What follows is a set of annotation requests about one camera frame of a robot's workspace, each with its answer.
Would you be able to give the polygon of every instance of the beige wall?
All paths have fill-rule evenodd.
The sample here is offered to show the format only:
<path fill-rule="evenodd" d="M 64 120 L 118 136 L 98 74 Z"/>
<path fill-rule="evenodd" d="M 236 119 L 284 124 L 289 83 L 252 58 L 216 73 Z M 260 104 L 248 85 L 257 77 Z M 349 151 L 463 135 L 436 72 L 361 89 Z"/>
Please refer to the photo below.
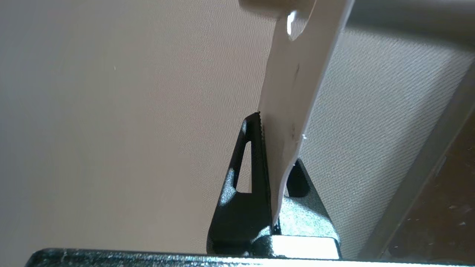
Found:
<path fill-rule="evenodd" d="M 227 1 L 0 3 L 0 266 L 204 252 L 273 22 Z"/>

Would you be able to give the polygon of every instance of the textured wall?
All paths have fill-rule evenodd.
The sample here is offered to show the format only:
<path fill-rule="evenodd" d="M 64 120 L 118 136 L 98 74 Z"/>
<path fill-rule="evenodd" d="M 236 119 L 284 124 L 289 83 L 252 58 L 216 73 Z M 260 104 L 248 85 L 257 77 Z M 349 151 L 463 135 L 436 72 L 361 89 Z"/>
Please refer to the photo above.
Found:
<path fill-rule="evenodd" d="M 341 35 L 300 156 L 344 257 L 361 250 L 473 59 L 447 44 Z"/>
<path fill-rule="evenodd" d="M 0 266 L 205 252 L 273 25 L 237 0 L 0 2 Z"/>

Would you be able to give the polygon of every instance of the white blade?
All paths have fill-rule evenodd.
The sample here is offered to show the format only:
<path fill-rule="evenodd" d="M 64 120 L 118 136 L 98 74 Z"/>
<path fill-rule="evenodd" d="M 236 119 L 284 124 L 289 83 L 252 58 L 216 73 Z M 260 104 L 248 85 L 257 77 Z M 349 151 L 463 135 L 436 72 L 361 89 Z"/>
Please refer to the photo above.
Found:
<path fill-rule="evenodd" d="M 304 31 L 293 41 L 287 28 L 295 13 L 280 18 L 275 25 L 258 107 L 266 142 L 274 223 L 316 93 L 352 4 L 353 0 L 317 0 Z"/>

